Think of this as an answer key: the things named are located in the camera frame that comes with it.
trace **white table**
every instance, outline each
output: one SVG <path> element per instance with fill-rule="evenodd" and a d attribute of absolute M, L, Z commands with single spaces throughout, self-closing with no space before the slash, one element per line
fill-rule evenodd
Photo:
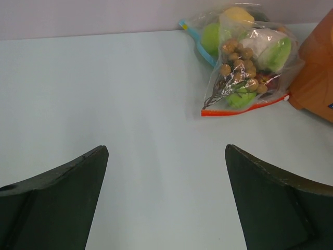
<path fill-rule="evenodd" d="M 288 102 L 201 118 L 193 50 L 182 31 L 1 41 L 0 186 L 105 144 L 86 249 L 243 250 L 227 144 L 333 185 L 332 125 Z"/>

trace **plastic bag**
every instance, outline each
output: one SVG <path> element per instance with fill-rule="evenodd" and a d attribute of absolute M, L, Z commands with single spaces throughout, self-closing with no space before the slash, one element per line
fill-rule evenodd
<path fill-rule="evenodd" d="M 253 21 L 269 21 L 258 4 L 229 4 L 182 19 L 179 25 L 186 30 L 196 42 L 199 53 L 212 66 L 216 65 L 219 57 L 219 18 L 228 10 L 229 16 L 238 19 L 254 19 Z"/>
<path fill-rule="evenodd" d="M 236 115 L 283 100 L 302 69 L 295 36 L 282 24 L 220 14 L 219 58 L 202 116 Z"/>

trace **wall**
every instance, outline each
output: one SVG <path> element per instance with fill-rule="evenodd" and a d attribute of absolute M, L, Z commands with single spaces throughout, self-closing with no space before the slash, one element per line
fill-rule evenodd
<path fill-rule="evenodd" d="M 332 8 L 330 0 L 247 2 L 264 4 L 272 20 L 286 23 L 319 21 Z M 179 19 L 217 3 L 221 0 L 1 0 L 0 40 L 172 30 Z"/>

